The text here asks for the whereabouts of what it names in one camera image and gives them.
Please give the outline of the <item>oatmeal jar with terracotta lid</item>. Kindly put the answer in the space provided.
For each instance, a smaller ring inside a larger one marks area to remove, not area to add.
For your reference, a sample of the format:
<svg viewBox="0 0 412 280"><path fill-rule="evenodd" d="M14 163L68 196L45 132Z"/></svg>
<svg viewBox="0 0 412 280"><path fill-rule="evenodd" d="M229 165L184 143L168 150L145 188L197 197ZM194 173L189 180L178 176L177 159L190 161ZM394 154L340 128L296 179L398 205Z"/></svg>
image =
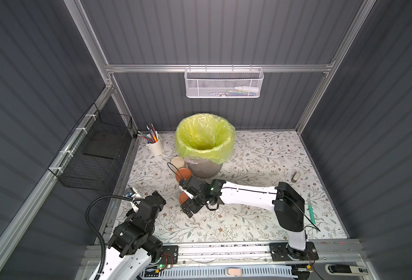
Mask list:
<svg viewBox="0 0 412 280"><path fill-rule="evenodd" d="M181 207L185 207L185 206L187 205L186 202L187 202L189 199L190 199L189 196L188 196L185 192L182 192L182 193L180 194L180 197L179 197L180 206L181 206Z"/></svg>

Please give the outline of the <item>grey bin with green bag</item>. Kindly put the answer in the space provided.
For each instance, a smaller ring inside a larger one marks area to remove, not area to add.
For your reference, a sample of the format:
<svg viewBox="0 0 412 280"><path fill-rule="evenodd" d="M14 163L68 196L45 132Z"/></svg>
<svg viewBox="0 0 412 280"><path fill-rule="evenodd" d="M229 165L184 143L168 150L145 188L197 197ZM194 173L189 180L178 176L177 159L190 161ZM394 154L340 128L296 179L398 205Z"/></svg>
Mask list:
<svg viewBox="0 0 412 280"><path fill-rule="evenodd" d="M236 128L227 119L198 113L180 121L174 144L195 177L216 176L234 151Z"/></svg>

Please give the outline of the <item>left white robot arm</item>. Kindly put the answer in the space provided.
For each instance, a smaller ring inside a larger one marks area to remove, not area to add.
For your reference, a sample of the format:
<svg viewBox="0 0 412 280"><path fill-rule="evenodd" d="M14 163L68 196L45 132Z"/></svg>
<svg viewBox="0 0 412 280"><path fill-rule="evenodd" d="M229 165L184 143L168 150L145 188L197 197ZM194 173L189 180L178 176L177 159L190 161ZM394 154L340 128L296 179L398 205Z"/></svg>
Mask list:
<svg viewBox="0 0 412 280"><path fill-rule="evenodd" d="M114 228L108 241L90 220L93 206L106 199L139 202L138 210L128 212L126 221ZM157 191L145 198L108 195L92 201L85 211L85 221L99 240L100 261L91 279L134 280L150 263L157 262L163 243L153 233L156 218L165 205L166 200Z"/></svg>

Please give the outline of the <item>oatmeal jar with beige lid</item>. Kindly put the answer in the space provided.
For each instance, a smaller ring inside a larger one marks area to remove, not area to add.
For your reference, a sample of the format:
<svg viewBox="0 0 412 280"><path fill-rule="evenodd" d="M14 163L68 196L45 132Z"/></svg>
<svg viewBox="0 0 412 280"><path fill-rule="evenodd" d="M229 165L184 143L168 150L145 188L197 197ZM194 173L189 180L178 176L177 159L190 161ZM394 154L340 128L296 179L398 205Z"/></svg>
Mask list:
<svg viewBox="0 0 412 280"><path fill-rule="evenodd" d="M177 169L185 168L186 166L185 160L179 156L174 157L170 163Z"/></svg>

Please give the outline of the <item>white pen cup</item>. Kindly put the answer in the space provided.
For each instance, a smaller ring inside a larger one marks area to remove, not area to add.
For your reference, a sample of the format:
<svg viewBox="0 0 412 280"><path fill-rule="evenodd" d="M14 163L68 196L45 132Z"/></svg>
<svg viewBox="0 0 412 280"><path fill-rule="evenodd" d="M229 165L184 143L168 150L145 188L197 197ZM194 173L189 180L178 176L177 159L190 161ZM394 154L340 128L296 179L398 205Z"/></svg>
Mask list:
<svg viewBox="0 0 412 280"><path fill-rule="evenodd" d="M161 138L158 138L155 143L147 143L145 147L152 155L155 156L161 155L164 151L163 141Z"/></svg>

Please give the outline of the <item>pens in cup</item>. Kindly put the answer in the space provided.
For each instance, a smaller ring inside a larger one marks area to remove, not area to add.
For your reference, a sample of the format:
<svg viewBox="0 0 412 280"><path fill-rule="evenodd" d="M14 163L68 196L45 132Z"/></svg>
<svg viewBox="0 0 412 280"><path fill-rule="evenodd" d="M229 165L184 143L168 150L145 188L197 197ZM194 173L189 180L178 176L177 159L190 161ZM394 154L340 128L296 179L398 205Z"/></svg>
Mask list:
<svg viewBox="0 0 412 280"><path fill-rule="evenodd" d="M137 136L143 138L148 144L155 144L159 141L158 133L152 123L146 124L147 134L138 132Z"/></svg>

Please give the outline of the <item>small beige object on table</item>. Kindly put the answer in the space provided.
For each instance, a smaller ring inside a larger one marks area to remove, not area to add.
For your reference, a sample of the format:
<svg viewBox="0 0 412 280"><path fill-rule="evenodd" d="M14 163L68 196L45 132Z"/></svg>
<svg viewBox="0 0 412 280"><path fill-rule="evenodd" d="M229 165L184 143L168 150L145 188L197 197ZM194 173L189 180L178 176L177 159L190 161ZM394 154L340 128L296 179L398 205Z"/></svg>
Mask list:
<svg viewBox="0 0 412 280"><path fill-rule="evenodd" d="M293 175L291 181L292 181L293 183L296 183L296 182L300 179L300 176L301 176L300 172L297 171L297 172Z"/></svg>

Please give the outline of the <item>green pen on table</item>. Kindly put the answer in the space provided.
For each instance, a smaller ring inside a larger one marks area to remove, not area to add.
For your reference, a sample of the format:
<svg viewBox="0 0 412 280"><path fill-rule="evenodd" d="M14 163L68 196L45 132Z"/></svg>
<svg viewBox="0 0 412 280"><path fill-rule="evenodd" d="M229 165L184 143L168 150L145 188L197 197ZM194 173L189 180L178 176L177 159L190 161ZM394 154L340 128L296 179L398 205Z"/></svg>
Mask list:
<svg viewBox="0 0 412 280"><path fill-rule="evenodd" d="M307 207L308 207L308 210L309 210L310 221L313 225L315 225L316 221L315 221L315 217L314 217L312 202L311 202L310 199L307 200Z"/></svg>

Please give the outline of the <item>white tube in basket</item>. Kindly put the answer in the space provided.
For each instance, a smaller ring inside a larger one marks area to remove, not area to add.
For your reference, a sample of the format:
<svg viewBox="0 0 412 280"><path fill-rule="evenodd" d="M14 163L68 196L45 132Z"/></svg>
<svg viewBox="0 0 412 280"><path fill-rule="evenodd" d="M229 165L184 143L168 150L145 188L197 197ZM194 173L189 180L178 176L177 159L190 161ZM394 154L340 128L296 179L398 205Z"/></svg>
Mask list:
<svg viewBox="0 0 412 280"><path fill-rule="evenodd" d="M259 87L252 87L252 86L236 86L236 91L247 93L247 94L259 94L260 88Z"/></svg>

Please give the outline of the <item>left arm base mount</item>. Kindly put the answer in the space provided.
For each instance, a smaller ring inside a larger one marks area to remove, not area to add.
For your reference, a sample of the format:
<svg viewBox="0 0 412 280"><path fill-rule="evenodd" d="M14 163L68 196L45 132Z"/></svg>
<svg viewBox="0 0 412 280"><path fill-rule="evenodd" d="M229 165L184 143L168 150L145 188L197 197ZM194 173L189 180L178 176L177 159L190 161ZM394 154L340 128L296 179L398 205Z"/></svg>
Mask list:
<svg viewBox="0 0 412 280"><path fill-rule="evenodd" d="M160 256L151 265L162 266L175 265L178 262L179 246L163 246Z"/></svg>

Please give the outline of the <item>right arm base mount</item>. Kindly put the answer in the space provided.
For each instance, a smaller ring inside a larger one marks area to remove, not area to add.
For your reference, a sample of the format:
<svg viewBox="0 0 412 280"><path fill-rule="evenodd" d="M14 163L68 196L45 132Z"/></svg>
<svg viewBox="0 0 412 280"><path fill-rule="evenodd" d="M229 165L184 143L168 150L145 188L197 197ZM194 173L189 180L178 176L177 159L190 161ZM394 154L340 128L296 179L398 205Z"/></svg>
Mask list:
<svg viewBox="0 0 412 280"><path fill-rule="evenodd" d="M270 243L273 261L316 261L319 255L313 242L307 241L303 251L292 248L287 242Z"/></svg>

